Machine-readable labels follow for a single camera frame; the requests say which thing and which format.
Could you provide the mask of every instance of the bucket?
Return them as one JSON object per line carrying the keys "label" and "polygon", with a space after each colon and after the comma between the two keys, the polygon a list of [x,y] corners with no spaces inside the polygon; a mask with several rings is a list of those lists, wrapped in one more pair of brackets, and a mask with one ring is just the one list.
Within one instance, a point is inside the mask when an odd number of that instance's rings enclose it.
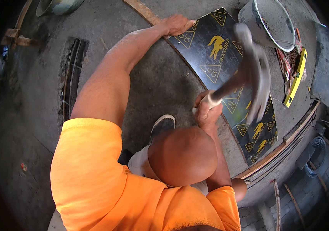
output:
{"label": "bucket", "polygon": [[278,0],[251,0],[240,10],[238,19],[248,26],[256,43],[285,52],[293,50],[293,23]]}
{"label": "bucket", "polygon": [[36,8],[36,16],[47,14],[69,14],[75,11],[84,0],[40,0]]}

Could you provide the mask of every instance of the metal wire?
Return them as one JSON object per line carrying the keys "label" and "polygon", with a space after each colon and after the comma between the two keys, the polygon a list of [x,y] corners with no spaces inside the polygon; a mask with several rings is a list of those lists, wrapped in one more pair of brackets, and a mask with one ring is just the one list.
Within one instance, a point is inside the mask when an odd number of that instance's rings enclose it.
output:
{"label": "metal wire", "polygon": [[326,143],[325,143],[325,140],[321,136],[317,136],[309,143],[309,145],[312,145],[312,147],[314,147],[315,150],[320,150],[320,152],[321,151],[324,152],[324,158],[322,160],[322,163],[316,167],[316,170],[311,169],[310,166],[308,165],[311,158],[308,160],[308,162],[305,165],[306,175],[308,175],[311,178],[315,178],[315,177],[317,177],[317,174],[319,173],[320,166],[323,165],[324,161],[325,161]]}

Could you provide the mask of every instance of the man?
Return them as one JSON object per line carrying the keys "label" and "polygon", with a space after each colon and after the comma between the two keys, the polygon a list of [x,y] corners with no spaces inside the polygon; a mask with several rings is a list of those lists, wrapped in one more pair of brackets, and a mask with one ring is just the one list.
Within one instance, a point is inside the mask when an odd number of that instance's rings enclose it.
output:
{"label": "man", "polygon": [[236,201],[247,187],[230,179],[215,124],[222,105],[200,103],[208,91],[195,100],[199,127],[175,129],[173,116],[164,115],[129,169],[117,162],[130,71],[159,38],[194,23],[173,15],[128,34],[79,93],[51,167],[53,199],[67,230],[240,230]]}

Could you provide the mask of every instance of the yellow spirit level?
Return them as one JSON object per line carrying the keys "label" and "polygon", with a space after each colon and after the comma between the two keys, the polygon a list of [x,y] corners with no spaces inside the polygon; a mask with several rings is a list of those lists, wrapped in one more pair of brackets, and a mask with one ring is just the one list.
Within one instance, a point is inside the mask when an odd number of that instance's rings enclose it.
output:
{"label": "yellow spirit level", "polygon": [[284,104],[287,105],[288,108],[289,108],[290,104],[292,103],[292,101],[294,99],[294,96],[297,92],[298,86],[300,85],[301,78],[302,78],[302,75],[303,75],[303,70],[304,70],[304,67],[306,65],[306,59],[307,59],[307,51],[304,47],[302,47],[300,63],[298,65],[298,69],[297,69],[298,76],[294,77],[294,81],[293,81],[290,93],[287,95],[287,98],[284,101]]}

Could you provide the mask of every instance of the orange t-shirt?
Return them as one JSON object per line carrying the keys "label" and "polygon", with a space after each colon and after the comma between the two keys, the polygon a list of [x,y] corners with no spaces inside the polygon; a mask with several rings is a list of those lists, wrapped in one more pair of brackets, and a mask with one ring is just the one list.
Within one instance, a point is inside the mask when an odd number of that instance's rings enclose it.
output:
{"label": "orange t-shirt", "polygon": [[207,197],[190,186],[167,188],[119,164],[121,149],[121,129],[112,122],[63,124],[50,178],[67,230],[171,230],[196,224],[240,230],[232,187]]}

